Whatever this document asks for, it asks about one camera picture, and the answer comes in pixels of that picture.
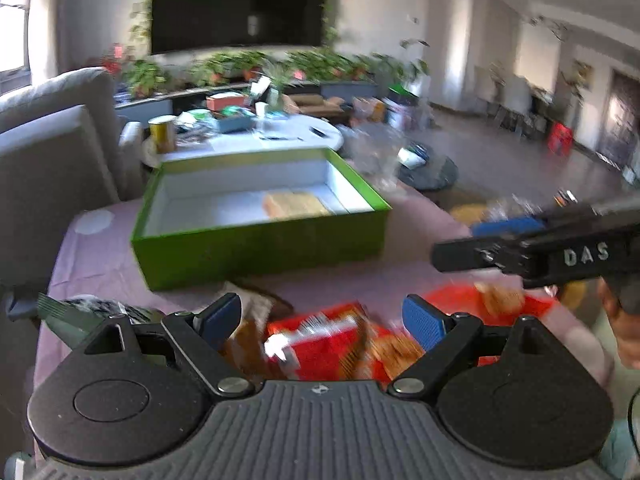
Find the person right hand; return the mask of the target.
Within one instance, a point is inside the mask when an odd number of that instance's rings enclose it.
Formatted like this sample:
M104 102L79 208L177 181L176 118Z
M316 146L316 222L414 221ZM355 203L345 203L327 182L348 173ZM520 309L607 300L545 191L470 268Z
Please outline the person right hand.
M598 285L598 295L612 328L617 353L627 368L638 370L640 363L640 324L638 315L626 313L617 297L603 278Z

